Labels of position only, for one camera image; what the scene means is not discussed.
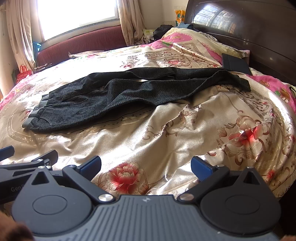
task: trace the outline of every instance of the red sofa backrest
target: red sofa backrest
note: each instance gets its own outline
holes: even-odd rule
[[[75,36],[58,44],[52,45],[38,53],[37,63],[59,64],[69,59],[68,53],[81,53],[91,50],[112,50],[126,47],[121,26],[98,29],[86,34]]]

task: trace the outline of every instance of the floral bedspread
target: floral bedspread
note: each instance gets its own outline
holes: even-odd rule
[[[27,77],[0,103],[0,148],[15,148],[15,155],[1,164],[30,161],[55,149],[54,169],[62,169],[98,155],[102,169],[93,182],[111,194],[177,197],[198,183],[190,160],[199,155],[232,170],[254,166],[281,197],[296,178],[295,99],[279,80],[283,90],[268,89],[268,79],[277,80],[255,70],[255,77],[235,73],[249,81],[251,92],[212,86],[176,103],[124,108],[71,133],[35,134],[21,127],[42,95],[90,73],[220,67],[222,53],[247,57],[247,51],[206,34],[172,28],[152,44],[71,59]]]

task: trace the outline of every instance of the window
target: window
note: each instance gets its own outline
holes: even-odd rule
[[[219,9],[212,4],[207,4],[201,9],[193,19],[193,23],[206,25],[212,28],[233,33],[236,24],[233,23],[234,14],[223,9]]]
[[[37,0],[37,10],[43,40],[88,24],[118,19],[116,0]]]

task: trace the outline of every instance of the beige curtain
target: beige curtain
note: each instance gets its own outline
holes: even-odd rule
[[[117,0],[117,7],[126,45],[143,44],[145,24],[138,0]]]
[[[17,63],[11,48],[5,5],[0,6],[0,99],[14,87],[12,72],[17,68]]]
[[[29,0],[8,0],[6,2],[7,28],[13,54],[17,65],[27,66],[33,70],[35,60],[33,54],[31,17]]]

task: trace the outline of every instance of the wrinkled fabric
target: wrinkled fabric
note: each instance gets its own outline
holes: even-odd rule
[[[220,67],[204,45],[242,57],[203,33],[171,29],[164,38],[172,34],[168,45],[160,40],[71,59],[20,81],[0,103],[0,147],[15,148],[0,164],[31,161],[55,149],[58,170],[99,155],[102,168],[92,181],[111,194],[177,197],[199,182],[190,168],[199,155],[231,170],[254,166],[273,194],[283,196],[296,178],[296,117],[280,96],[245,74],[233,73],[248,80],[251,92],[216,85],[176,103],[122,108],[67,133],[35,134],[21,127],[42,95],[93,72]]]
[[[296,98],[295,94],[293,93],[295,87],[281,82],[279,79],[276,79],[269,75],[263,75],[262,73],[252,70],[252,76],[249,76],[251,79],[257,81],[258,83],[262,84],[266,88],[270,89],[280,98],[282,98],[291,108],[293,109],[294,113],[296,113]]]
[[[147,81],[138,82],[133,78]],[[44,95],[22,126],[36,133],[63,131],[99,121],[122,107],[175,102],[218,84],[251,91],[248,81],[219,68],[146,67],[92,73]]]

